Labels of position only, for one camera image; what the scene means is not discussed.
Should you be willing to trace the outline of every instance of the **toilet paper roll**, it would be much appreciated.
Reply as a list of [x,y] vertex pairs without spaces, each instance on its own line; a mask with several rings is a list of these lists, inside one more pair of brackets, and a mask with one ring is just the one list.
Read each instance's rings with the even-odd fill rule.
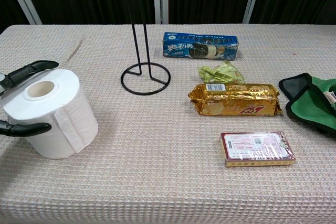
[[13,124],[51,124],[50,131],[27,137],[35,150],[47,158],[79,153],[98,133],[88,99],[70,70],[38,73],[6,91],[1,104]]

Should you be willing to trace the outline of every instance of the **circular base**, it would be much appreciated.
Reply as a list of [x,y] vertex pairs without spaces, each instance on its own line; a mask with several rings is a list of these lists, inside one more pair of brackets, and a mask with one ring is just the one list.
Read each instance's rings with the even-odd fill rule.
[[[148,65],[148,62],[142,62],[140,63],[140,65]],[[168,87],[169,83],[170,83],[170,73],[168,71],[168,69],[166,69],[164,66],[160,65],[160,64],[157,64],[157,63],[150,63],[150,65],[153,65],[153,66],[157,66],[157,67],[160,67],[162,68],[164,71],[167,72],[168,74],[168,81],[167,83],[160,89],[158,90],[155,90],[155,91],[151,91],[151,92],[136,92],[136,91],[133,91],[129,88],[126,87],[126,85],[124,84],[124,76],[126,73],[129,73],[129,70],[131,70],[132,68],[135,68],[135,67],[138,67],[139,64],[134,64],[128,68],[126,68],[126,70],[122,73],[121,75],[121,85],[124,87],[124,89],[126,89],[128,92],[132,93],[132,94],[138,94],[138,95],[151,95],[151,94],[156,94],[156,93],[159,93],[160,91],[164,90],[166,87]]]

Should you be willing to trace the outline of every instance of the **table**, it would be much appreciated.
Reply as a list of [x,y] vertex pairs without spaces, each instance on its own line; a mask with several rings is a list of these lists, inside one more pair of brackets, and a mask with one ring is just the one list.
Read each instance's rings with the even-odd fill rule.
[[[136,26],[142,61],[142,26]],[[0,35],[1,71],[39,59],[74,71],[98,120],[79,154],[52,160],[24,138],[0,137],[0,216],[8,223],[332,223],[336,219],[336,141],[288,118],[206,117],[187,94],[196,67],[220,61],[162,56],[165,31],[236,35],[233,64],[247,83],[303,72],[335,78],[336,26],[148,25],[151,60],[170,85],[142,97],[120,83],[135,64],[130,25],[19,25]],[[146,68],[126,83],[154,90]],[[156,78],[165,79],[159,68]],[[287,98],[279,96],[283,109]],[[1,119],[6,116],[3,111]],[[226,168],[220,132],[284,131],[297,162],[287,167]]]

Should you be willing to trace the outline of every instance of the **barcode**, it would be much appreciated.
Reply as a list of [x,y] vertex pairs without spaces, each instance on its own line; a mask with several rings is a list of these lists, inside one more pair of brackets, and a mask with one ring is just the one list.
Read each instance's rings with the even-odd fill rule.
[[260,138],[255,138],[255,139],[254,139],[254,142],[255,142],[256,144],[261,144],[261,139],[260,139]]
[[225,85],[224,84],[207,84],[206,90],[210,91],[225,91]]

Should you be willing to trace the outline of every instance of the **green plastic bag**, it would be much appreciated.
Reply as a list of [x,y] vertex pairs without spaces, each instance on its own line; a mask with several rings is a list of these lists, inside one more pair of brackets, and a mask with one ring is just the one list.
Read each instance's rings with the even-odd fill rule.
[[197,70],[205,83],[244,83],[243,75],[227,60],[214,69],[202,66],[198,67]]

